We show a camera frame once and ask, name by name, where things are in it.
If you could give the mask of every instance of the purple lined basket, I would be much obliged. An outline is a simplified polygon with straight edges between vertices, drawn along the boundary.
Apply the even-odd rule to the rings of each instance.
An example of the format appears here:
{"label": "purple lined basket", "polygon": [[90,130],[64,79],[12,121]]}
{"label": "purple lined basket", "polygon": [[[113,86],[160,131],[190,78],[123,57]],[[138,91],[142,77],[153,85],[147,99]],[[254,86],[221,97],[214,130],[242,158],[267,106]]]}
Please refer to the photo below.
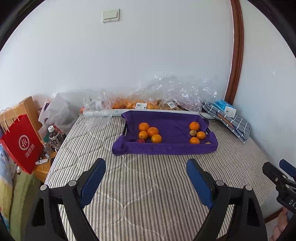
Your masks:
{"label": "purple lined basket", "polygon": [[[123,135],[112,146],[112,153],[116,156],[123,154],[167,154],[188,155],[204,154],[217,150],[218,141],[215,134],[208,129],[209,121],[199,115],[175,112],[154,112],[130,110],[121,115],[126,119]],[[199,131],[207,132],[205,140],[200,144],[190,144],[189,124],[196,121],[200,125]],[[162,143],[137,142],[139,124],[147,122],[150,126],[158,128],[162,136]]]}

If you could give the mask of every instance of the gray plaid bag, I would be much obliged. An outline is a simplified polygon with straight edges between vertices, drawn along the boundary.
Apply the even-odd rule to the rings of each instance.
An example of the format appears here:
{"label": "gray plaid bag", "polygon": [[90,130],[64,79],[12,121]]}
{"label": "gray plaid bag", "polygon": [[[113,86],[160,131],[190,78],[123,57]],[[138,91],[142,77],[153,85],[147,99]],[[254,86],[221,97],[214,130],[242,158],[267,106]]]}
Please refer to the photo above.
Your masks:
{"label": "gray plaid bag", "polygon": [[243,118],[240,118],[238,115],[236,115],[234,118],[231,118],[225,115],[223,111],[216,108],[212,103],[203,102],[202,107],[211,116],[221,120],[224,125],[226,125],[243,143],[248,140],[250,136],[251,125]]}

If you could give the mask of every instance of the green cushion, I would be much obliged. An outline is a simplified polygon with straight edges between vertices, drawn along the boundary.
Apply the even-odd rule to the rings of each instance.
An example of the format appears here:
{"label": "green cushion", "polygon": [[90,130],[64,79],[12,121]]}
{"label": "green cushion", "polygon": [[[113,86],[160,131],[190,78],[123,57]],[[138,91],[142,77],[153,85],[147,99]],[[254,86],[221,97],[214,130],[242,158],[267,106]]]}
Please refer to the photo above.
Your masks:
{"label": "green cushion", "polygon": [[40,185],[41,182],[34,175],[15,173],[9,217],[10,234],[15,241],[24,238],[31,207]]}

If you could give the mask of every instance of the red shopping bag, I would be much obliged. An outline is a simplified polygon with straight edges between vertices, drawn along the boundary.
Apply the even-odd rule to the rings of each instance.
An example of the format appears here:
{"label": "red shopping bag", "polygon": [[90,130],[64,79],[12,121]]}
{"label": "red shopping bag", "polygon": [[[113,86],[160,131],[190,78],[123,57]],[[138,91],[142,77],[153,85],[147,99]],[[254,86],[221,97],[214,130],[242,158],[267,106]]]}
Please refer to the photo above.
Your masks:
{"label": "red shopping bag", "polygon": [[44,148],[27,115],[18,117],[4,133],[0,143],[14,162],[29,174]]}

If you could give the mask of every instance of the light switch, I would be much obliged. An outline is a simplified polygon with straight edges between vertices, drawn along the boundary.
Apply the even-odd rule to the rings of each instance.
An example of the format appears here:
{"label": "light switch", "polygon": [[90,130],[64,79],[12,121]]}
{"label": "light switch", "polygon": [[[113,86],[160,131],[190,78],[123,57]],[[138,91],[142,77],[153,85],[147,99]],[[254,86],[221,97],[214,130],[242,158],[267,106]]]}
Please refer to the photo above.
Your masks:
{"label": "light switch", "polygon": [[118,21],[119,20],[119,9],[103,12],[102,20],[103,20],[103,23]]}

